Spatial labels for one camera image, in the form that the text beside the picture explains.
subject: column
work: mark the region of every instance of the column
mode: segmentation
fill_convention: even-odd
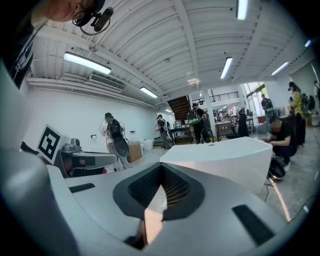
[[[206,104],[206,107],[208,110],[211,130],[212,130],[213,136],[215,137],[215,139],[217,139],[216,122],[215,122],[214,111],[212,109],[208,89],[203,89],[203,94],[204,94],[204,98],[205,98],[205,104]]]

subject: black grille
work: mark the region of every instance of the black grille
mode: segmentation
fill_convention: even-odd
[[[113,190],[113,199],[122,212],[143,219],[145,209],[162,186],[167,201],[164,220],[186,218],[193,213],[205,197],[204,188],[173,166],[156,163],[119,182]]]
[[[148,207],[160,186],[164,189],[168,208],[185,199],[190,191],[185,180],[161,167],[130,184],[128,191],[139,204]]]

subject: railing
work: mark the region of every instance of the railing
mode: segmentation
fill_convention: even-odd
[[[218,94],[214,96],[209,96],[210,102],[221,102],[226,100],[232,100],[239,98],[238,92],[230,92],[230,93],[224,93],[224,94]],[[200,105],[203,105],[206,102],[205,98],[197,98],[192,101],[192,103],[199,103]]]

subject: ceiling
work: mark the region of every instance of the ceiling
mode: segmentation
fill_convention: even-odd
[[[126,85],[121,95],[165,108],[167,100],[203,88],[272,80],[271,72],[285,61],[289,66],[280,74],[313,58],[304,46],[308,39],[276,2],[249,0],[245,20],[236,18],[236,5],[236,0],[107,0],[102,11],[111,6],[114,14],[106,32],[87,36],[72,23],[53,21],[39,31],[32,77],[88,78],[92,69],[63,60],[69,51],[109,66],[111,77]],[[84,30],[94,32],[90,22]],[[90,44],[99,50],[90,52]],[[226,57],[233,62],[221,80]],[[159,98],[140,91],[142,86]]]

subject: cardboard box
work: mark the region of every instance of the cardboard box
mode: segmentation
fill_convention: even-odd
[[[127,157],[129,163],[132,163],[140,158],[142,158],[140,141],[130,142],[128,144],[130,149],[130,154]]]

